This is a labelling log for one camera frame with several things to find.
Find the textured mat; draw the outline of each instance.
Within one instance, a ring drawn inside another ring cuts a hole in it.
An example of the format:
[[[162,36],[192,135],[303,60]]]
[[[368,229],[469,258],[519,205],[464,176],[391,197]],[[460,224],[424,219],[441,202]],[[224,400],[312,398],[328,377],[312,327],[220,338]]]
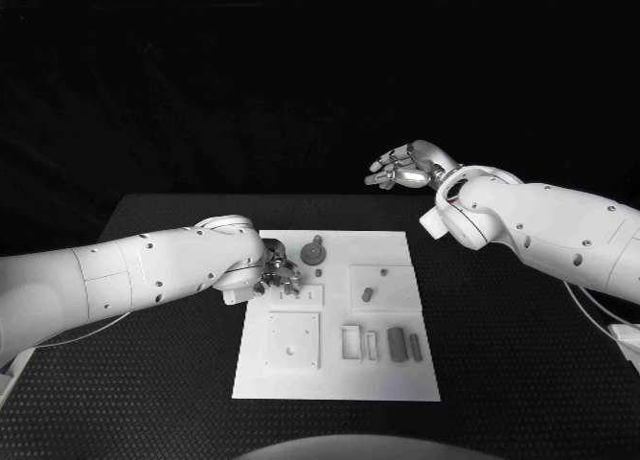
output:
[[[431,205],[421,194],[130,195],[102,241],[227,214],[261,229],[405,231],[440,403],[231,400],[246,307],[208,289],[37,351],[0,415],[0,456],[228,459],[371,433],[506,459],[640,459],[640,379],[614,343],[505,246],[428,237]]]

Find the white cable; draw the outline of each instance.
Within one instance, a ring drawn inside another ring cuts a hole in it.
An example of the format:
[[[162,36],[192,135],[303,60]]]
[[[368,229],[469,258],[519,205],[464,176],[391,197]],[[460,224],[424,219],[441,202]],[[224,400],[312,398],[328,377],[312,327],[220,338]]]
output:
[[[578,306],[583,314],[585,315],[587,319],[590,320],[590,322],[593,323],[593,325],[596,326],[596,328],[607,335],[607,337],[610,339],[613,339],[623,347],[626,347],[630,352],[633,352],[636,355],[640,356],[640,352],[630,346],[627,345],[626,343],[623,343],[613,335],[610,335],[610,333],[601,328],[600,324],[594,321],[594,319],[590,317],[590,314],[585,312],[585,309],[583,308],[583,304],[580,303],[578,301],[578,298],[575,297],[575,294],[573,293],[573,290],[571,288],[568,287],[568,283],[564,281],[562,282],[564,285],[565,285],[565,290],[568,290],[568,293],[571,294],[571,297],[573,297],[573,301],[575,302],[575,305]]]
[[[100,333],[106,328],[110,328],[116,322],[119,322],[119,320],[127,316],[129,313],[125,313],[115,321],[112,321],[106,326],[102,326],[96,331],[91,331],[90,333],[87,333],[86,335],[81,335],[80,337],[76,337],[73,338],[71,340],[64,340],[63,342],[55,342],[55,343],[48,343],[47,345],[37,345],[37,347],[34,348],[47,348],[47,347],[54,347],[57,345],[66,345],[67,343],[71,343],[71,342],[76,342],[77,340],[81,340],[87,337],[90,337],[91,335],[94,335],[96,333]]]
[[[630,328],[636,329],[640,332],[640,327],[636,326],[634,324],[630,324],[623,318],[619,318],[600,304],[598,301],[593,298],[591,294],[587,292],[587,290],[580,287],[580,291],[585,294],[585,296],[590,298],[596,306],[603,310],[606,314],[609,314],[617,321],[623,322]]]

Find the black table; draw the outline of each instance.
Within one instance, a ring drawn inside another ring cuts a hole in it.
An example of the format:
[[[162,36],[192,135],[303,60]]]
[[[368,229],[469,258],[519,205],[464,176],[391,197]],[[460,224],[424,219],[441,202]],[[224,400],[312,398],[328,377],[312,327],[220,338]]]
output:
[[[0,415],[0,455],[227,459],[371,433],[508,459],[640,458],[640,379],[617,345],[505,246],[430,238],[431,206],[428,194],[130,195],[100,241],[228,214],[259,229],[405,231],[441,402],[231,400],[246,304],[208,289],[35,352]]]

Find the black curtain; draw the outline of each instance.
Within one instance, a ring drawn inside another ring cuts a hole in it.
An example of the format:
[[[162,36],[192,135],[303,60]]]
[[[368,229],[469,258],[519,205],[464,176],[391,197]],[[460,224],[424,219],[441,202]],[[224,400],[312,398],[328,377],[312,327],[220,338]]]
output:
[[[133,193],[430,207],[362,185],[416,139],[640,208],[640,11],[348,3],[0,2],[0,255],[91,243]]]

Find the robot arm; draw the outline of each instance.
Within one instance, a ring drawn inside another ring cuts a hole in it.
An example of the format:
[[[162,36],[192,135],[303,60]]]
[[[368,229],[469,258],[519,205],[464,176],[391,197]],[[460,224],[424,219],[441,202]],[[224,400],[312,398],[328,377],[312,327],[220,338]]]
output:
[[[384,155],[371,173],[365,183],[382,189],[398,183],[437,191],[420,219],[434,239],[450,233],[475,250],[499,242],[525,265],[640,305],[640,211],[604,197],[524,184],[495,168],[464,167],[424,141]]]
[[[25,349],[100,319],[171,302],[208,287],[237,304],[284,283],[296,265],[240,216],[90,246],[0,258],[0,369]]]

